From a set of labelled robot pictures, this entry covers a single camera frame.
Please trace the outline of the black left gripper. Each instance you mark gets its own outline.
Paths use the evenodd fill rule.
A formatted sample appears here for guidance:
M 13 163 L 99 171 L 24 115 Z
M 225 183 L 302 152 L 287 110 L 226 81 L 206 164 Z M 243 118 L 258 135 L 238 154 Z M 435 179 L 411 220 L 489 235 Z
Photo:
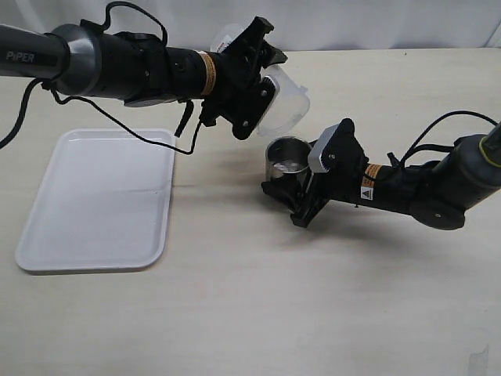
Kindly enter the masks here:
M 275 87 L 261 76 L 263 67 L 283 64 L 288 56 L 265 41 L 273 26 L 256 16 L 222 52 L 207 52 L 208 89 L 203 94 L 200 123 L 211 127 L 219 117 L 232 126 L 237 139 L 247 139 L 271 104 Z

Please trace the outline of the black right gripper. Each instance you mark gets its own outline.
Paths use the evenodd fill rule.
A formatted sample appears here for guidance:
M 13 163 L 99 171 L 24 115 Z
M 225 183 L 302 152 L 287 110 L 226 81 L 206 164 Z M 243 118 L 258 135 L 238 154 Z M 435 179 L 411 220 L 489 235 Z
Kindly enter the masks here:
M 312 173 L 303 186 L 295 178 L 279 178 L 261 183 L 262 191 L 287 208 L 298 208 L 290 215 L 295 226 L 306 227 L 331 201 L 349 202 L 358 190 L 362 173 L 369 158 L 355 138 L 355 123 L 350 118 L 341 120 L 337 134 L 327 149 L 327 173 Z

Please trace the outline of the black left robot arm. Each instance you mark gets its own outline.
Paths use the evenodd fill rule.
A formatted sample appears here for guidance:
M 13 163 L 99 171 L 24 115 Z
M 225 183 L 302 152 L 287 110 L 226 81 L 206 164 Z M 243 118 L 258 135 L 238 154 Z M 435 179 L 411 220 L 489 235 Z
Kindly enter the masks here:
M 202 125 L 224 118 L 237 139 L 246 139 L 276 94 L 262 71 L 287 60 L 265 40 L 272 25 L 260 16 L 221 52 L 171 47 L 163 35 L 106 29 L 87 20 L 45 34 L 4 25 L 1 73 L 37 79 L 66 96 L 119 99 L 126 107 L 184 103 L 184 118 L 200 101 Z

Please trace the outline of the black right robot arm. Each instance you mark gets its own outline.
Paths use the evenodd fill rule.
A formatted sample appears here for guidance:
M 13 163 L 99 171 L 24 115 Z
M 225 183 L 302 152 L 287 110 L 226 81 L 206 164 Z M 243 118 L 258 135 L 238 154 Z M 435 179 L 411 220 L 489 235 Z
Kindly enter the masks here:
M 264 194 L 290 211 L 295 226 L 308 227 L 330 201 L 394 212 L 438 230 L 457 230 L 465 213 L 500 190 L 500 123 L 471 110 L 454 110 L 432 121 L 429 132 L 452 116 L 487 121 L 487 134 L 459 137 L 452 145 L 422 143 L 419 135 L 402 157 L 374 164 L 345 117 L 311 142 L 268 157 Z

